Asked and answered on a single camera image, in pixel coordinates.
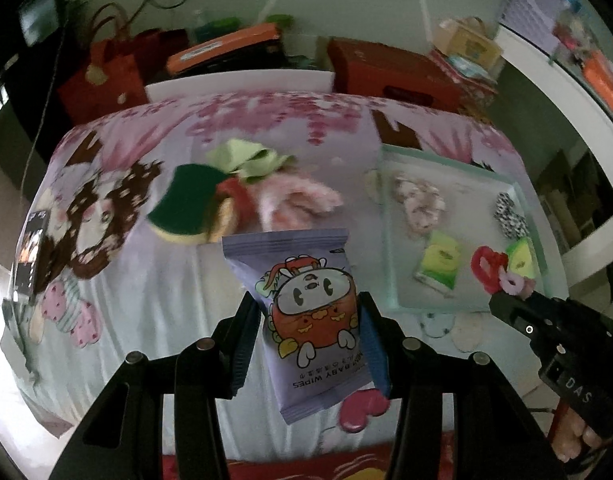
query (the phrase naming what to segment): cartoon girl print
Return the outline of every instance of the cartoon girl print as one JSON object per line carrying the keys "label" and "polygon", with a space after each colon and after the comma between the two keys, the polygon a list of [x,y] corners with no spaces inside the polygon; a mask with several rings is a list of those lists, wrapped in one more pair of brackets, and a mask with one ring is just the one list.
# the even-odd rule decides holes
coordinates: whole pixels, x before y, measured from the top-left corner
{"label": "cartoon girl print", "polygon": [[[280,276],[288,278],[278,287]],[[298,367],[315,359],[315,350],[335,344],[356,346],[352,328],[358,326],[353,278],[327,267],[325,258],[306,254],[287,258],[256,284],[263,296],[273,294],[269,329],[282,359],[298,352]]]}
{"label": "cartoon girl print", "polygon": [[[91,132],[60,172],[38,205],[51,209],[47,236],[38,260],[35,312],[29,336],[39,343],[45,320],[69,333],[83,348],[97,342],[103,322],[96,307],[80,296],[78,280],[90,280],[104,270],[120,251],[136,224],[139,209],[148,199],[161,162],[133,162],[128,170],[92,171],[102,143]],[[68,190],[74,177],[85,180]],[[71,196],[69,203],[64,197]]]}

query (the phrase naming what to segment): light green cloth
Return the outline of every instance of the light green cloth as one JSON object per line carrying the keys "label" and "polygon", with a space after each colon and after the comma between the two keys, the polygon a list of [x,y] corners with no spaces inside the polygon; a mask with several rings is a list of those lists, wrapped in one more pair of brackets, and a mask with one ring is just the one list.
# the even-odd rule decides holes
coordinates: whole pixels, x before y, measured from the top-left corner
{"label": "light green cloth", "polygon": [[259,142],[231,139],[208,152],[206,163],[224,173],[235,173],[242,180],[252,180],[270,175],[293,158]]}

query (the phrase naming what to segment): green packet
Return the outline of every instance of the green packet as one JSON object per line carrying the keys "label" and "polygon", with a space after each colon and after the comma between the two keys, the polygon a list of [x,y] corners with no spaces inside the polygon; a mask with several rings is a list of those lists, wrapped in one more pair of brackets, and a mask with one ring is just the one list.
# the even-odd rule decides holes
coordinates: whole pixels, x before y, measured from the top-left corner
{"label": "green packet", "polygon": [[459,266],[460,243],[440,231],[433,231],[415,279],[450,298]]}

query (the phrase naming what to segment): cartoon print tablecloth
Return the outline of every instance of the cartoon print tablecloth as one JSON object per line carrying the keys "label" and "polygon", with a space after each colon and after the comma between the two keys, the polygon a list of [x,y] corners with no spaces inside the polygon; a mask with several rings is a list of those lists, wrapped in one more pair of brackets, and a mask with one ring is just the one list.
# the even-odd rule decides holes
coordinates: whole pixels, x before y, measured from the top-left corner
{"label": "cartoon print tablecloth", "polygon": [[[342,194],[344,206],[318,227],[349,230],[346,250],[355,282],[379,304],[385,287],[382,224],[364,185],[378,162],[379,134],[411,134],[423,150],[517,180],[538,224],[552,290],[567,293],[555,240],[522,160],[491,126],[386,99],[311,92],[230,93],[143,105],[71,130],[32,205],[51,209],[38,263],[41,293],[20,327],[37,380],[19,386],[36,416],[52,428],[56,419],[49,414],[77,423],[128,352],[140,350],[151,359],[178,353],[235,312],[243,290],[221,246],[167,243],[144,218],[176,166],[205,162],[206,152],[232,137],[295,155],[303,170]],[[392,317],[405,333],[424,339],[416,316]],[[481,349],[524,393],[537,384],[535,358],[521,336],[496,322],[487,320]],[[457,354],[447,340],[431,343]],[[388,441],[399,404],[373,397],[360,392],[346,405],[286,426],[258,338],[245,386],[218,405],[226,455],[287,460]],[[165,453],[173,450],[172,414],[168,399]]]}

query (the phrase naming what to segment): white shelf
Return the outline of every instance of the white shelf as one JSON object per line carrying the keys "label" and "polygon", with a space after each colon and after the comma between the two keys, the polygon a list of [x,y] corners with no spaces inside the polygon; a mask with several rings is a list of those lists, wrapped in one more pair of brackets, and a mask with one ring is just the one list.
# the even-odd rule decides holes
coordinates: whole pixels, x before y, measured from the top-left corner
{"label": "white shelf", "polygon": [[[516,67],[562,112],[578,131],[613,187],[613,120],[564,68],[549,64],[540,49],[500,27],[495,41],[504,59]],[[613,217],[563,255],[569,285],[613,261]]]}

